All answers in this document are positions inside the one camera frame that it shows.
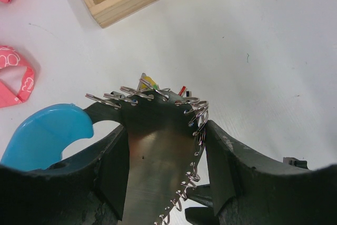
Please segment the silver key holder blue handle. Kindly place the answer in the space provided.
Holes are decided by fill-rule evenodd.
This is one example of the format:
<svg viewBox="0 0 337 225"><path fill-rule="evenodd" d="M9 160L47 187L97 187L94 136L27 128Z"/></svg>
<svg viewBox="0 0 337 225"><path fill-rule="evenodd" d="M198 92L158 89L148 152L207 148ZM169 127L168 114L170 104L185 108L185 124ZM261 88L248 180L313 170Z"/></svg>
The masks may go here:
<svg viewBox="0 0 337 225"><path fill-rule="evenodd" d="M85 109L55 104L28 117L14 132L1 166L46 170L105 138L118 126L128 134L129 173L123 217L117 224L169 224L182 210L187 188L200 177L209 103L170 89L123 86L103 97L88 96Z"/></svg>

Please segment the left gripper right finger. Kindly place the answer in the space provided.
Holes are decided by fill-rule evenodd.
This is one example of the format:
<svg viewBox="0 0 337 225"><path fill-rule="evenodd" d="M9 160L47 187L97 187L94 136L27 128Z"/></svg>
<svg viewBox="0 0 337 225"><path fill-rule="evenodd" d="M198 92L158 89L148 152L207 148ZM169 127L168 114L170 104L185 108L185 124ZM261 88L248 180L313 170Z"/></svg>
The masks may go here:
<svg viewBox="0 0 337 225"><path fill-rule="evenodd" d="M214 121L205 145L220 224L336 224L336 165L308 170L276 161Z"/></svg>

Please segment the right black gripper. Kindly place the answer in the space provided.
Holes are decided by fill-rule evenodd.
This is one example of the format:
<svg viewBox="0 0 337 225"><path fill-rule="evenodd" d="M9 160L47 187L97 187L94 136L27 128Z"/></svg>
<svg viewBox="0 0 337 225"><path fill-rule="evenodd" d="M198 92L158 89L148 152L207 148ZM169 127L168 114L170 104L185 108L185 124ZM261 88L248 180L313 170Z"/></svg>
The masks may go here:
<svg viewBox="0 0 337 225"><path fill-rule="evenodd" d="M284 157L283 158L283 163L286 163L288 165L298 167L298 168L303 168L307 169L308 168L308 162L305 160L299 160L293 157Z"/></svg>

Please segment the red tag key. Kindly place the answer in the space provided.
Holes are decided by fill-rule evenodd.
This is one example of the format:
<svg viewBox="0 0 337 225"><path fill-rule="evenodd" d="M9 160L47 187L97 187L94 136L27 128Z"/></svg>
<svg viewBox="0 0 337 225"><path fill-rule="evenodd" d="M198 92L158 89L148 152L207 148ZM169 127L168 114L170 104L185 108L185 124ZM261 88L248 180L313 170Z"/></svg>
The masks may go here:
<svg viewBox="0 0 337 225"><path fill-rule="evenodd" d="M186 93L186 86L183 86L179 91L179 96L184 96L185 93Z"/></svg>

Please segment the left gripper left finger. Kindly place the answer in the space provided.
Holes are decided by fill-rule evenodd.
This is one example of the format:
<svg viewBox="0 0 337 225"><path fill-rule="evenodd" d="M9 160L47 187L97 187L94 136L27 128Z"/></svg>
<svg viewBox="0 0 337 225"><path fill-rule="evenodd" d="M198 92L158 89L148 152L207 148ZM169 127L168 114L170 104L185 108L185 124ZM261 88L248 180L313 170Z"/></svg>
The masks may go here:
<svg viewBox="0 0 337 225"><path fill-rule="evenodd" d="M128 173L123 126L46 170L1 166L1 224L117 224Z"/></svg>

